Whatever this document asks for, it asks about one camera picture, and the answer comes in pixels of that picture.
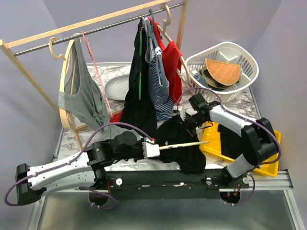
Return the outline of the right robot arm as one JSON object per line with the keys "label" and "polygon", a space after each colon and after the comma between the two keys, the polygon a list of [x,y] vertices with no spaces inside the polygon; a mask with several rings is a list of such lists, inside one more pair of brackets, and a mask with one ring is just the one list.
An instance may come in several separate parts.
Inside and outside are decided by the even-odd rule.
{"label": "right robot arm", "polygon": [[266,118],[248,118],[227,109],[222,102],[207,102],[198,93],[189,98],[196,114],[184,119],[182,124],[192,132],[205,122],[216,122],[241,137],[242,153],[234,162],[224,167],[219,179],[223,186],[230,188],[238,179],[253,170],[275,154],[281,153],[281,146],[274,134],[271,123]]}

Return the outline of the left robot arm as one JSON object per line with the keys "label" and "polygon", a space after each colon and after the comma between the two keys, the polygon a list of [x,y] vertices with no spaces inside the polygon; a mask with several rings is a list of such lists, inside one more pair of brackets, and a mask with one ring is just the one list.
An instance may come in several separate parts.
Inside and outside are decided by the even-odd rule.
{"label": "left robot arm", "polygon": [[143,159],[145,137],[125,131],[113,139],[94,142],[85,151],[62,160],[16,168],[17,205],[25,206],[55,191],[73,187],[102,189],[107,182],[105,168],[120,160]]}

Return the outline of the cream wooden hanger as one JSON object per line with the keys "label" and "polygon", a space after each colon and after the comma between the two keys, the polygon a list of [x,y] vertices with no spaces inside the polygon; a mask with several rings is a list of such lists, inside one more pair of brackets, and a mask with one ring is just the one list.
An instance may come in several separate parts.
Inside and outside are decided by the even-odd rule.
{"label": "cream wooden hanger", "polygon": [[197,146],[197,145],[208,144],[208,143],[210,143],[210,142],[209,141],[198,141],[198,142],[190,142],[190,143],[181,143],[181,144],[162,146],[162,147],[159,147],[159,149],[160,150],[167,150],[167,149]]}

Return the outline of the black tank top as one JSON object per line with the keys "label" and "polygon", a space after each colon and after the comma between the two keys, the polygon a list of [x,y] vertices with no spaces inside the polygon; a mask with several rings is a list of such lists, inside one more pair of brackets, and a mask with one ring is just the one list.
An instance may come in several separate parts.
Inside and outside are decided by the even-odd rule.
{"label": "black tank top", "polygon": [[[198,142],[196,135],[190,135],[179,115],[160,125],[153,138],[159,146]],[[158,159],[164,163],[176,162],[184,174],[203,173],[206,166],[204,154],[198,145],[166,149],[160,152]]]}

